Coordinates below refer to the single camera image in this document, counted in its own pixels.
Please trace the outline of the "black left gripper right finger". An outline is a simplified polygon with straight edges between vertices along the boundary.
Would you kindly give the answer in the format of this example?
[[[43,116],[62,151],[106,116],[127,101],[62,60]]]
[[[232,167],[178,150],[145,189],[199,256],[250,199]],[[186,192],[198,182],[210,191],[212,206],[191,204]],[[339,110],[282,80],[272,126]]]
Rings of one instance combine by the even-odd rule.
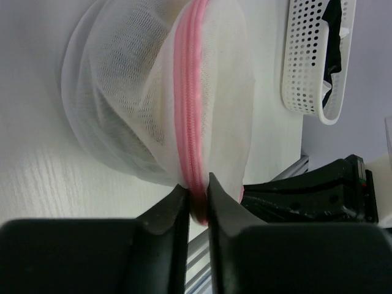
[[[390,293],[391,235],[371,224],[267,224],[209,177],[214,293]]]

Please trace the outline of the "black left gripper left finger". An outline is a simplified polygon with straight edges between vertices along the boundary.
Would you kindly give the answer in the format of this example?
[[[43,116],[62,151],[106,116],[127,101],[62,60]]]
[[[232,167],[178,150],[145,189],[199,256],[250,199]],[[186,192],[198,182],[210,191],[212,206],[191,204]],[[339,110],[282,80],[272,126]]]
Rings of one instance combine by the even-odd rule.
[[[188,191],[135,219],[16,219],[1,227],[2,293],[184,293]]]

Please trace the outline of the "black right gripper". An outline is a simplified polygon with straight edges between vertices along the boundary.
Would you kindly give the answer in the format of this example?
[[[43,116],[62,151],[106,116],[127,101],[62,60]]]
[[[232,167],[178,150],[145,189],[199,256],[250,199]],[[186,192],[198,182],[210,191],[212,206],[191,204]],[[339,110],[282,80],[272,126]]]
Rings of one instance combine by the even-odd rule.
[[[267,223],[379,221],[372,172],[361,157],[244,187],[243,207]]]

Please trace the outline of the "pink-trimmed mesh laundry bag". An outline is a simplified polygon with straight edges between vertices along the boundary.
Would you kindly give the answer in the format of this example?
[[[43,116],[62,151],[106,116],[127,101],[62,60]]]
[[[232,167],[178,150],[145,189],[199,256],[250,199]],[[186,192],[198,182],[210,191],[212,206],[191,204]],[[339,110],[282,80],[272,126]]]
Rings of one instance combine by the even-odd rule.
[[[237,1],[96,1],[69,40],[61,97],[84,150],[189,189],[206,224],[210,175],[242,199],[254,81]]]

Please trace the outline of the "white perforated plastic basket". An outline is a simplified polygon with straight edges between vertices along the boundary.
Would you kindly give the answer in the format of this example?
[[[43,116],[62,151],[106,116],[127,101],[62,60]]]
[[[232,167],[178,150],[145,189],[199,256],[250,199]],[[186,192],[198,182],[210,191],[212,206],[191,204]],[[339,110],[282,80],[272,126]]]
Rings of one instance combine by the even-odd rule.
[[[290,1],[281,92],[287,109],[333,125],[344,100],[356,1],[340,1],[342,70],[331,75],[332,92],[322,107],[324,95],[331,89],[323,81],[329,28],[322,15],[328,2]]]

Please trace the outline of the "black garment in basket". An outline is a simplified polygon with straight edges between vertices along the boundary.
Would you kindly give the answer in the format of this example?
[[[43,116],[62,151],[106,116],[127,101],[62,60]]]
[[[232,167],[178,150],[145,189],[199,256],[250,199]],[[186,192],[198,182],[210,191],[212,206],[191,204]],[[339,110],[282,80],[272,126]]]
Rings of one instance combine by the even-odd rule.
[[[333,88],[332,74],[341,72],[341,37],[339,35],[341,28],[342,8],[340,0],[330,0],[322,20],[328,23],[328,43],[326,48],[326,59],[323,81],[331,86],[331,89],[326,92],[322,100],[322,107],[325,107]]]

